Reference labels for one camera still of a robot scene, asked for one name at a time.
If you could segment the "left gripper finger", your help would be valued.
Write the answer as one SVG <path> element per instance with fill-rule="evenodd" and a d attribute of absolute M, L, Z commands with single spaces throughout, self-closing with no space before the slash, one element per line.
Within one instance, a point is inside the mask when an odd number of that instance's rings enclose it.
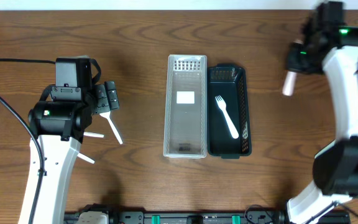
<path fill-rule="evenodd" d="M 119 100 L 117 97 L 115 83 L 113 81 L 106 81 L 106 82 L 104 82 L 104 86 L 106 89 L 106 94 L 107 94 L 110 110 L 119 109 Z"/>
<path fill-rule="evenodd" d="M 99 84 L 94 89 L 96 96 L 96 109 L 95 114 L 105 113 L 110 111 L 110 104 L 105 84 Z"/>

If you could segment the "white plastic spoon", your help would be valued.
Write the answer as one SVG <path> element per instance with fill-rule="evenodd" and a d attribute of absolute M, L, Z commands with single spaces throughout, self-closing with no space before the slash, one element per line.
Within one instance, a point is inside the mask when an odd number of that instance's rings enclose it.
<path fill-rule="evenodd" d="M 86 161 L 86 162 L 89 162 L 90 164 L 95 163 L 95 161 L 92 158 L 90 158 L 90 157 L 88 157 L 88 156 L 86 156 L 86 155 L 84 155 L 82 153 L 78 153 L 77 157 L 82 159 L 82 160 L 84 160 L 84 161 Z"/>
<path fill-rule="evenodd" d="M 108 112 L 100 113 L 99 115 L 100 115 L 101 117 L 105 118 L 105 119 L 108 121 L 108 123 L 109 123 L 109 125 L 110 125 L 110 127 L 111 127 L 111 129 L 112 129 L 112 131 L 113 131 L 113 133 L 114 133 L 114 135 L 115 135 L 115 137 L 116 137 L 118 143 L 119 143 L 119 144 L 123 144 L 122 137 L 121 137 L 121 135 L 119 134 L 119 131 L 117 130 L 117 128 L 115 127 L 115 125 L 114 125 L 114 123 L 113 123 L 113 121 L 112 121 L 111 112 L 108 111 Z"/>
<path fill-rule="evenodd" d="M 87 137 L 92 137 L 92 138 L 103 138 L 104 137 L 103 134 L 92 133 L 92 132 L 84 132 L 83 135 L 87 136 Z"/>

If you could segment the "white plastic fork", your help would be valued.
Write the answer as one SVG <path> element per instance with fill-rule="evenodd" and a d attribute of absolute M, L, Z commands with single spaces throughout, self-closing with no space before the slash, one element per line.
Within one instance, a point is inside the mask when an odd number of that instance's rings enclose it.
<path fill-rule="evenodd" d="M 294 42 L 303 42 L 300 39 L 296 39 Z M 282 88 L 282 94 L 285 96 L 292 96 L 293 90 L 295 88 L 297 73 L 287 71 L 285 81 Z"/>
<path fill-rule="evenodd" d="M 218 95 L 214 97 L 216 100 L 216 103 L 218 105 L 218 108 L 222 111 L 224 119 L 226 120 L 226 124 L 228 126 L 229 132 L 232 136 L 233 139 L 238 139 L 239 138 L 239 133 L 234 125 L 234 123 L 232 122 L 232 119 L 230 118 L 230 116 L 228 115 L 228 112 L 226 110 L 226 102 L 224 101 L 223 97 Z"/>

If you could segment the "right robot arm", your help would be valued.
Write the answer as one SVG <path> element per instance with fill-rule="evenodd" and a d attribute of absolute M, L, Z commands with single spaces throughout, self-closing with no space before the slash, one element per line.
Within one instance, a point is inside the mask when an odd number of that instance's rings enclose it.
<path fill-rule="evenodd" d="M 344 3 L 323 1 L 290 45 L 282 93 L 290 96 L 299 74 L 328 79 L 334 108 L 334 141 L 314 157 L 313 178 L 286 204 L 279 223 L 317 223 L 358 198 L 358 27 L 344 20 Z"/>

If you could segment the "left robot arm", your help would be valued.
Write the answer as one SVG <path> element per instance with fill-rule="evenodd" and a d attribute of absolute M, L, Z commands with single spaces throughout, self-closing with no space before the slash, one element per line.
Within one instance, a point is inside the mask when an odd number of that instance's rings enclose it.
<path fill-rule="evenodd" d="M 60 57 L 55 84 L 29 111 L 30 169 L 20 223 L 63 223 L 71 173 L 85 130 L 94 115 L 111 118 L 119 108 L 113 81 L 99 83 L 97 61 L 88 56 Z"/>

